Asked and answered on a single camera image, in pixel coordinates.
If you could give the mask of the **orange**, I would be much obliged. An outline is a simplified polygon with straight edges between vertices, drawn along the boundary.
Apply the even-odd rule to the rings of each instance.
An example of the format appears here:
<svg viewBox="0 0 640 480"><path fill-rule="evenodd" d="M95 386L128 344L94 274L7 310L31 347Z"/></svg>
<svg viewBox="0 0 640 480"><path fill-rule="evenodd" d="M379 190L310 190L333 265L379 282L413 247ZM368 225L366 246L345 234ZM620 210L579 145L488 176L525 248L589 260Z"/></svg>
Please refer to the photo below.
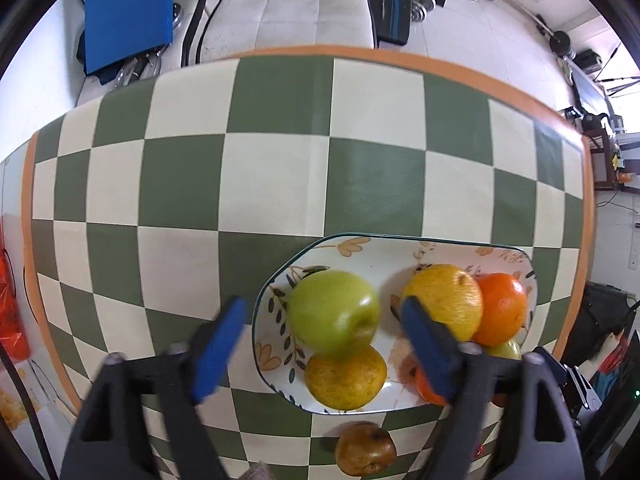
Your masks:
<svg viewBox="0 0 640 480"><path fill-rule="evenodd" d="M484 347L495 347L514 338L524 324L527 295L510 274L491 273L477 280L483 298L483 315L473 340Z"/></svg>
<svg viewBox="0 0 640 480"><path fill-rule="evenodd" d="M414 376L416 382L416 390L420 394L420 397L427 403L445 406L447 400L443 396L439 396L431 387L428 378L420 366L416 368L416 376Z"/></svg>

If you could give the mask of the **green apple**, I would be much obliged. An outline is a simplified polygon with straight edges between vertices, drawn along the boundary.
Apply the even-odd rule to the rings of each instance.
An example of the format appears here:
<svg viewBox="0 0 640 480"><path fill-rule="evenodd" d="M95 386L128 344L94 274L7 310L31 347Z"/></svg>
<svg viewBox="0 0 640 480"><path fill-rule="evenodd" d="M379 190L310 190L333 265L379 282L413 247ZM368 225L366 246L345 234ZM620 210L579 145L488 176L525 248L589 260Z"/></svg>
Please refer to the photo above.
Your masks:
<svg viewBox="0 0 640 480"><path fill-rule="evenodd" d="M288 296L292 333L314 352L330 356L366 348L378 330L380 316L375 288L346 271L311 274Z"/></svg>
<svg viewBox="0 0 640 480"><path fill-rule="evenodd" d="M512 338L503 344L497 344L496 346L485 349L488 356L494 356L495 358L520 360L522 358L521 347L518 342Z"/></svg>

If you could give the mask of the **yellow citrus fruit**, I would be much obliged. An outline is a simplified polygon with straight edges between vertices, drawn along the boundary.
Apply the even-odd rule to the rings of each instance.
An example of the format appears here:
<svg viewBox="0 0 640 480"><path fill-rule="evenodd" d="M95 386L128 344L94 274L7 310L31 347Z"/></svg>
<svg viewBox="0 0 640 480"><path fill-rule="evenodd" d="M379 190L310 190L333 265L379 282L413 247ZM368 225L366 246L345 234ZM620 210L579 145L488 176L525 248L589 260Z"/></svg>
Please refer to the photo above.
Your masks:
<svg viewBox="0 0 640 480"><path fill-rule="evenodd" d="M416 297L423 310L447 326L459 342L472 339L484 312L480 285L468 272L452 264L433 264L413 275L401 293L401 301Z"/></svg>
<svg viewBox="0 0 640 480"><path fill-rule="evenodd" d="M305 370L305 384L311 395L339 411L356 410L371 402L386 377L386 362L371 346L342 358L316 353Z"/></svg>

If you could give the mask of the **brownish red apple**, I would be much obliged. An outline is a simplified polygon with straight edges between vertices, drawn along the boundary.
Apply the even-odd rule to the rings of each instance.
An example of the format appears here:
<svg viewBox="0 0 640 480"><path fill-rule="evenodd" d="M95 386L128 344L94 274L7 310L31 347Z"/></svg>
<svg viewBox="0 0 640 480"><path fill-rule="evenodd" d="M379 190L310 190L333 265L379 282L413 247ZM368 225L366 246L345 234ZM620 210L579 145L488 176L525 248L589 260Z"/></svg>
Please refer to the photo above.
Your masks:
<svg viewBox="0 0 640 480"><path fill-rule="evenodd" d="M372 422L360 422L348 427L334 448L337 467L352 477L377 474L397 458L390 434Z"/></svg>

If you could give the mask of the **floral oval ceramic plate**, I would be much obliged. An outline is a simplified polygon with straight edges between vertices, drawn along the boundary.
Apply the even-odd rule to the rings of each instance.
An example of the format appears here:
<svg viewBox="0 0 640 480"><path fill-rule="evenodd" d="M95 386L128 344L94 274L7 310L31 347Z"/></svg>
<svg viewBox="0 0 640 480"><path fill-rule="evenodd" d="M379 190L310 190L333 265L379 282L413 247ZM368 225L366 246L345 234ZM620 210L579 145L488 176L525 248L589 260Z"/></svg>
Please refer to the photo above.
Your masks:
<svg viewBox="0 0 640 480"><path fill-rule="evenodd" d="M361 413L381 413L422 405L410 384L411 347L402 333L397 308L413 274L434 263L449 263L476 276L507 273L527 294L527 313L515 336L525 344L536 311L538 287L532 262L521 249L453 240L347 233L314 242L268 278L253 314L252 341L258 373L283 399L307 412L338 415L309 392L304 373L312 351L294 335L288 322L288 296L304 278L322 271L346 271L366 280L378 293L381 318L372 347L384 358L387 378Z"/></svg>

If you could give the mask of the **green white checkered tablecloth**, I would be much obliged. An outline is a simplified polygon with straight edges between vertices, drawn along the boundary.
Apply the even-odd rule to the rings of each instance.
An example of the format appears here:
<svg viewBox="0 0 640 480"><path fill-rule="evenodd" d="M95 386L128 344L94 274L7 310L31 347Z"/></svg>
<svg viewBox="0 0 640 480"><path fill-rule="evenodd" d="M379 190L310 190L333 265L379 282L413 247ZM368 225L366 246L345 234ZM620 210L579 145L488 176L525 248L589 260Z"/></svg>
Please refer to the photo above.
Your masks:
<svg viewBox="0 0 640 480"><path fill-rule="evenodd" d="M318 243L363 262L378 234L473 248L469 270L530 261L524 346L561 354L591 244L585 151L518 88L413 54L254 51L70 110L27 145L28 296L66 408L111 352L154 356Z"/></svg>

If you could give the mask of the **red plastic bag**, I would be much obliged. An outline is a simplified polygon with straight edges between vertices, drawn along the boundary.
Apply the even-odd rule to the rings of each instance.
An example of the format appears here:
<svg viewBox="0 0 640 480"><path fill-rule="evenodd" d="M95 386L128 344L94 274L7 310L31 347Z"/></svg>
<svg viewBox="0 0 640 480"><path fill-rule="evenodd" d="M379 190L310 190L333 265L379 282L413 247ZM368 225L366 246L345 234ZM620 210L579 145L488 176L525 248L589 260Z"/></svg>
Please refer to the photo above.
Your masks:
<svg viewBox="0 0 640 480"><path fill-rule="evenodd" d="M29 358L30 348L18 312L13 271L4 246L1 246L0 259L0 339L13 362Z"/></svg>

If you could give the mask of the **dark wooden chair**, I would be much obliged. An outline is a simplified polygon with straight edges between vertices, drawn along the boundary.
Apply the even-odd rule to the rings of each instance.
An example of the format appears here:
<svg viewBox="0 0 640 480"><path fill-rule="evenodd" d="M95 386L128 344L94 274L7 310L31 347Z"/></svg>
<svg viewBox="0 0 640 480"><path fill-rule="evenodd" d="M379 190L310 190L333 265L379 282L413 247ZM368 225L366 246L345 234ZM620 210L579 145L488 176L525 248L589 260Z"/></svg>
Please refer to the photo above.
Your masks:
<svg viewBox="0 0 640 480"><path fill-rule="evenodd" d="M580 125L589 143L594 188L638 195L639 136L626 133L620 115L585 114Z"/></svg>

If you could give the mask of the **black tripod stand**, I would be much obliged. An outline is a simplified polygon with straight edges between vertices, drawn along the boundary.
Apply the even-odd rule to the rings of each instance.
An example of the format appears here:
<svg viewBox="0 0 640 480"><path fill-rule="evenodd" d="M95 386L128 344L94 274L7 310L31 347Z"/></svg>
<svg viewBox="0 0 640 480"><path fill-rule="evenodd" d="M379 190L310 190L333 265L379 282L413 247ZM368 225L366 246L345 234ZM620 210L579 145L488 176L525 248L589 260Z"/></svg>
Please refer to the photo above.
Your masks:
<svg viewBox="0 0 640 480"><path fill-rule="evenodd" d="M620 42L613 51L603 59L594 81L605 88L610 96L624 92L639 82L639 66Z"/></svg>

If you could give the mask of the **black speaker box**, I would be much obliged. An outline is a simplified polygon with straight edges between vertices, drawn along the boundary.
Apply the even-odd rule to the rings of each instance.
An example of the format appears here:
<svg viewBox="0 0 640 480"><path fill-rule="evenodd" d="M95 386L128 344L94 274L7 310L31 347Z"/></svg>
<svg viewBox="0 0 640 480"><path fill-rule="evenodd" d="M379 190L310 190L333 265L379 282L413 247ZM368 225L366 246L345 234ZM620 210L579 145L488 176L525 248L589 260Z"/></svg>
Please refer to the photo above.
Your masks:
<svg viewBox="0 0 640 480"><path fill-rule="evenodd" d="M599 73L603 67L602 58L592 49L578 52L574 57L574 63L587 75Z"/></svg>

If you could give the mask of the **blue cushioned folding chair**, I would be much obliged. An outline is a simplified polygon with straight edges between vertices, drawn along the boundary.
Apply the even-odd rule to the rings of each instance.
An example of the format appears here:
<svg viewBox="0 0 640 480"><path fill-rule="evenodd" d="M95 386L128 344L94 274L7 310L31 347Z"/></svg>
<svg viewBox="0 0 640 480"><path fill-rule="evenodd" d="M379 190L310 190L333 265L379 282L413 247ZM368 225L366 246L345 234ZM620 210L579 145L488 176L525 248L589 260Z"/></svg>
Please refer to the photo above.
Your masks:
<svg viewBox="0 0 640 480"><path fill-rule="evenodd" d="M178 44L178 65L190 65L206 0L82 0L85 29L76 58L101 86L126 86L162 70L163 53Z"/></svg>

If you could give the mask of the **white padded chair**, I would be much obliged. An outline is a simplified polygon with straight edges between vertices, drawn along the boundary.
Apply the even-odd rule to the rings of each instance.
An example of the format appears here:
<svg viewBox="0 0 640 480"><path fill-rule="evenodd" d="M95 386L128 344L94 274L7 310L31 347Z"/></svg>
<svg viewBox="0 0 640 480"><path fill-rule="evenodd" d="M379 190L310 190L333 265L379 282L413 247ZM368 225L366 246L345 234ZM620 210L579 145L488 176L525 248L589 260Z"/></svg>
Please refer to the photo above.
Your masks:
<svg viewBox="0 0 640 480"><path fill-rule="evenodd" d="M198 62L280 47L372 49L368 0L219 0L195 50Z"/></svg>

